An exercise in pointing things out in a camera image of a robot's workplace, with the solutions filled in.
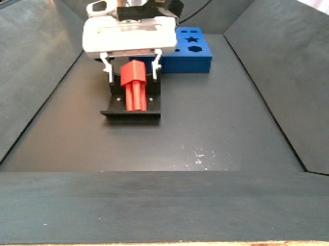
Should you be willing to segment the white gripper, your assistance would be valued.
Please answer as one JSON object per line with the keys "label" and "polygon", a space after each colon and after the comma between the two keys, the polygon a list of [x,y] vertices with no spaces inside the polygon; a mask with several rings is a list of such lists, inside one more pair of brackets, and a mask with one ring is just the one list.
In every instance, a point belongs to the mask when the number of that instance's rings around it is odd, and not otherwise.
{"label": "white gripper", "polygon": [[88,18],[82,32],[82,48],[92,59],[99,58],[109,74],[109,83],[114,82],[111,57],[147,55],[154,51],[151,76],[158,80],[163,53],[173,53],[178,45],[177,20],[158,16],[141,21],[117,21],[110,16]]}

